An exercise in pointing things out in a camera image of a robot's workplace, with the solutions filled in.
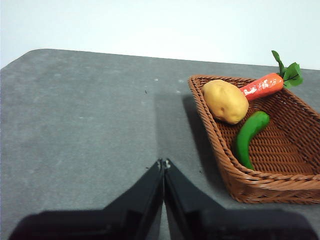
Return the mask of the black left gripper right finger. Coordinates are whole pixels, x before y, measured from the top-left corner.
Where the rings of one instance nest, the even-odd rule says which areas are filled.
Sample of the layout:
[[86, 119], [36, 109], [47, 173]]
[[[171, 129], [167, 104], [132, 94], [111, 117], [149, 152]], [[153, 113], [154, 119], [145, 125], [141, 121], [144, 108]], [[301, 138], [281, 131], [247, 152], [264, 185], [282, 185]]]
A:
[[282, 209], [226, 209], [174, 164], [164, 166], [165, 204], [186, 240], [316, 240], [301, 214]]

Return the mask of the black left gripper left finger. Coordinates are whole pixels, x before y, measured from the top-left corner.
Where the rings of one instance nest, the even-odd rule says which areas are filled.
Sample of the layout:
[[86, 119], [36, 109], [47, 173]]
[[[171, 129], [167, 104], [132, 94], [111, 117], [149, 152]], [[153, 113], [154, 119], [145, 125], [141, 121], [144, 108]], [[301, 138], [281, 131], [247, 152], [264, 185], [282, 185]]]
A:
[[24, 217], [11, 240], [144, 240], [163, 204], [164, 164], [157, 160], [103, 209], [43, 211]]

